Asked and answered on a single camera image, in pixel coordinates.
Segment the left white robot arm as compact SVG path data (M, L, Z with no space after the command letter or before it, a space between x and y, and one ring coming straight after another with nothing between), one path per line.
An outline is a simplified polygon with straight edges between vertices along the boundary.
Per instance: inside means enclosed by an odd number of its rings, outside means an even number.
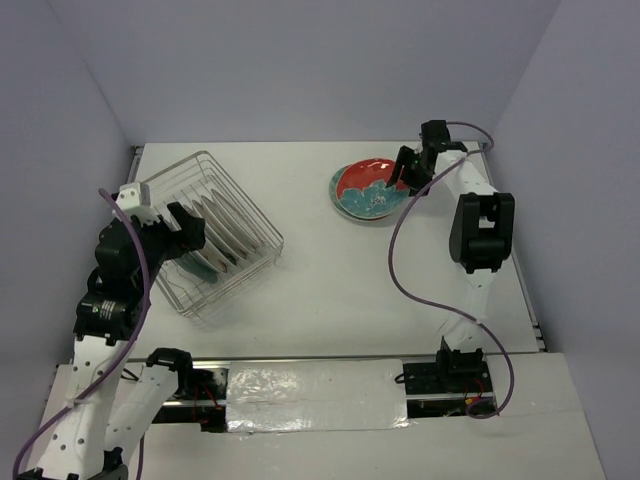
M178 202L168 206L177 229L145 205L108 203L115 217L100 232L97 265L76 307L66 403L26 441L13 465L15 479L125 479L163 403L195 389L191 355L160 347L129 397L114 404L161 267L203 247L205 235L203 220Z

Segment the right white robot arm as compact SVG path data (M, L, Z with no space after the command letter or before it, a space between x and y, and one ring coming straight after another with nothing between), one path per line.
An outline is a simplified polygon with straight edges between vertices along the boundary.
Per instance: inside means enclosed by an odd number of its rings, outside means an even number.
M479 340L486 331L484 318L491 285L513 244L515 198L501 193L470 163L470 157L494 147L482 128L468 122L429 120L420 127L421 148L403 146L397 156L389 187L404 182L409 203L394 227L387 254L396 288L407 298L448 313L449 328L436 354L435 380L446 391L480 380L483 352ZM404 288L395 273L394 249L401 226L417 202L438 182L444 182L456 200L448 251L465 279L462 307L421 298Z

